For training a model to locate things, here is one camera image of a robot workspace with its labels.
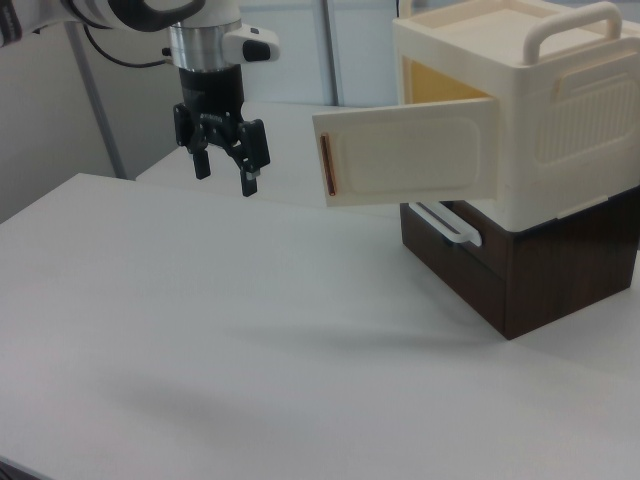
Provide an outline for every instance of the cream plastic cabinet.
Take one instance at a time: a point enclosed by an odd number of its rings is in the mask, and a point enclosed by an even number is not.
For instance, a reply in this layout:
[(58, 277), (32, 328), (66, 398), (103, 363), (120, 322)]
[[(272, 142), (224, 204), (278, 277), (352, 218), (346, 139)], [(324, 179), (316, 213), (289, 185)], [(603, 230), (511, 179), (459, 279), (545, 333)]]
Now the cream plastic cabinet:
[(522, 231), (640, 183), (640, 26), (615, 5), (408, 5), (403, 105), (314, 116), (328, 205), (469, 200)]

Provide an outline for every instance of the wooden cabinet base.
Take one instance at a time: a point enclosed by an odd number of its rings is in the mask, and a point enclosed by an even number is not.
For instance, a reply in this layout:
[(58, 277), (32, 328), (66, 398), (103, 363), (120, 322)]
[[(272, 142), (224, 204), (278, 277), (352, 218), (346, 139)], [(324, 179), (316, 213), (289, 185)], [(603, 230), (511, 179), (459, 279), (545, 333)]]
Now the wooden cabinet base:
[(640, 187), (518, 233), (466, 202), (445, 205), (480, 232), (482, 246), (452, 244), (406, 204), (400, 206), (403, 242), (507, 339), (631, 285)]

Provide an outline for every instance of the white drawer handle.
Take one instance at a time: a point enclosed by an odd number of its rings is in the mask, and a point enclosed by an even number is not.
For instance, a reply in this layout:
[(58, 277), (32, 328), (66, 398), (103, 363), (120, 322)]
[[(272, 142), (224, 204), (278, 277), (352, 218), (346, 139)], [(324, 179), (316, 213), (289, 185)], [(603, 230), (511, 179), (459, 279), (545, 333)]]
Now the white drawer handle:
[(410, 203), (409, 208), (453, 243), (471, 242), (475, 246), (482, 245), (480, 232), (462, 220), (459, 216), (440, 202)]
[(613, 3), (600, 2), (546, 17), (533, 27), (524, 39), (524, 64), (534, 65), (540, 59), (540, 45), (551, 35), (584, 27), (601, 20), (607, 21), (607, 40), (620, 38), (622, 15)]

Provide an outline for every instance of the cabinet door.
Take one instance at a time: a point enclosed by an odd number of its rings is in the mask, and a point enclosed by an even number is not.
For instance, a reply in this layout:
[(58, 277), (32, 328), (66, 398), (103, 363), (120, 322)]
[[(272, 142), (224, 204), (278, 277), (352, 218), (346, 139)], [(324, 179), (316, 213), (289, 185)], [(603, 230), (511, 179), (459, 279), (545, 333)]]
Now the cabinet door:
[(494, 198), (498, 102), (314, 115), (327, 205)]

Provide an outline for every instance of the white tabletop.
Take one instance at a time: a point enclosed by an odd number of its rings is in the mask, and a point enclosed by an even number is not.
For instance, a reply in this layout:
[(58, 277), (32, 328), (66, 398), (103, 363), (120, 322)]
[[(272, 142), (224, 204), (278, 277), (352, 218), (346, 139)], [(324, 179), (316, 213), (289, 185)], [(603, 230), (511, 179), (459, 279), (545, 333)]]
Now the white tabletop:
[(90, 176), (0, 225), (0, 456), (55, 480), (631, 479), (640, 283), (502, 339), (397, 218)]
[[(312, 116), (318, 112), (346, 110), (341, 107), (286, 103), (247, 102), (242, 109), (246, 120), (264, 121), (271, 164), (258, 177), (258, 193), (253, 199), (325, 208), (323, 176), (318, 159)], [(199, 192), (242, 196), (240, 173), (224, 150), (207, 150), (211, 176), (195, 177), (193, 161), (185, 148), (178, 148), (136, 178), (153, 185)], [(398, 216), (397, 205), (339, 208), (357, 213)]]

